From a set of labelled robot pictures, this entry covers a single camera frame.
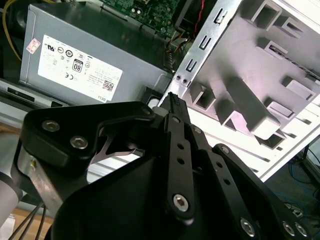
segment power supply unit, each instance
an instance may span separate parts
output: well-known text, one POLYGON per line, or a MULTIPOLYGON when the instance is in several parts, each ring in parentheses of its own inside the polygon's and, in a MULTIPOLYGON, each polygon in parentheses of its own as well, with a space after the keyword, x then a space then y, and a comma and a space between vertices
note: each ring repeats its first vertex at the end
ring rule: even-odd
POLYGON ((164 49, 90 2, 31 4, 20 83, 71 105, 135 101, 170 82, 164 49))

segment green circuit board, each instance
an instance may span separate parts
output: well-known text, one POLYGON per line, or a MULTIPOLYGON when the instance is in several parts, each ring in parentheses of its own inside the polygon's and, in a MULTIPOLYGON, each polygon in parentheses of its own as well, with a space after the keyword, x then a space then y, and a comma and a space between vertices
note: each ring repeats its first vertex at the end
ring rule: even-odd
POLYGON ((180 0, 101 0, 112 9, 129 16, 151 29, 171 38, 175 32, 172 21, 180 0))

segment white label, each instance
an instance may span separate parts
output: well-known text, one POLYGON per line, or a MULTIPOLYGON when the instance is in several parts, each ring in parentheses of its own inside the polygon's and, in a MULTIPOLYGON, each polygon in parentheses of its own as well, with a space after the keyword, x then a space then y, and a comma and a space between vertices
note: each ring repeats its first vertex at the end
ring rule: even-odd
POLYGON ((29 43, 29 45, 26 47, 26 50, 31 53, 34 54, 35 51, 38 49, 38 47, 40 46, 40 42, 37 39, 32 39, 31 42, 29 43))
POLYGON ((111 101, 123 71, 44 35, 38 75, 103 103, 111 101))

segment wooden surface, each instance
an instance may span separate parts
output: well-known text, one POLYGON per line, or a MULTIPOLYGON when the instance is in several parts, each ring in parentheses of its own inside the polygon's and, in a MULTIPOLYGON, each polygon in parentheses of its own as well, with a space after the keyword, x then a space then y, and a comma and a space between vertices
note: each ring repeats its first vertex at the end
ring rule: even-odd
MULTIPOLYGON (((16 228, 20 225, 20 223, 29 215, 29 212, 21 210, 21 209, 15 209, 12 212, 14 218, 15 218, 15 223, 14 223, 14 230, 16 230, 16 228)), ((41 215, 37 215, 27 234, 24 236, 24 240, 34 240, 36 235, 37 235, 37 231, 40 225, 40 221, 41 221, 41 215)), ((44 224, 42 227, 42 231, 41 231, 41 235, 40 235, 40 240, 45 239, 45 236, 47 234, 47 231, 49 230, 51 224, 53 223, 53 219, 50 217, 46 217, 44 220, 44 224)), ((25 227, 27 226, 28 222, 24 225, 24 227, 18 232, 18 234, 15 236, 14 240, 18 240, 20 235, 22 234, 22 232, 24 231, 25 227)))
POLYGON ((20 129, 5 125, 0 122, 0 133, 20 134, 20 129))

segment metal bracket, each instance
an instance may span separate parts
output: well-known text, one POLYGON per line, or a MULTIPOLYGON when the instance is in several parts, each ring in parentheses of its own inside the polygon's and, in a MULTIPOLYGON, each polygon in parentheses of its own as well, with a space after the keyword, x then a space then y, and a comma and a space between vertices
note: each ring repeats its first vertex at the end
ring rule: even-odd
POLYGON ((228 27, 229 21, 236 14, 241 2, 242 0, 218 0, 216 2, 192 46, 184 56, 158 106, 170 92, 178 95, 179 98, 184 96, 212 49, 228 27))

